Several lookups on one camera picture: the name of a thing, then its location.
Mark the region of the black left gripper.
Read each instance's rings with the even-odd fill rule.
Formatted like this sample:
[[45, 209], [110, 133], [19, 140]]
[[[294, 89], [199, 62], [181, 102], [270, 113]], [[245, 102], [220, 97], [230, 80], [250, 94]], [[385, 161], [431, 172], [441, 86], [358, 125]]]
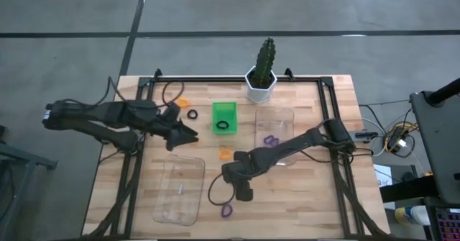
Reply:
[[163, 139], [166, 141], [166, 149], [168, 151], [172, 151], [174, 147], [179, 145], [186, 145], [199, 141], [199, 139], [195, 137], [198, 133], [178, 119], [179, 113], [180, 107], [174, 102], [169, 103], [166, 109], [157, 113], [157, 118], [163, 127], [163, 129], [160, 130], [160, 135], [163, 136]]

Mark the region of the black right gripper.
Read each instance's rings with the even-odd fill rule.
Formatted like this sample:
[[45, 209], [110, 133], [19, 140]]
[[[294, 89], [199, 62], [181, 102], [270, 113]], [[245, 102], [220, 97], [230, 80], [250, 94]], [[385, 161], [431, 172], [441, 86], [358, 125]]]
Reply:
[[234, 183], [236, 188], [236, 199], [239, 201], [251, 201], [253, 199], [253, 189], [250, 188], [249, 180], [252, 179], [254, 172], [249, 154], [243, 151], [234, 153], [236, 163], [224, 163], [221, 166], [224, 181]]

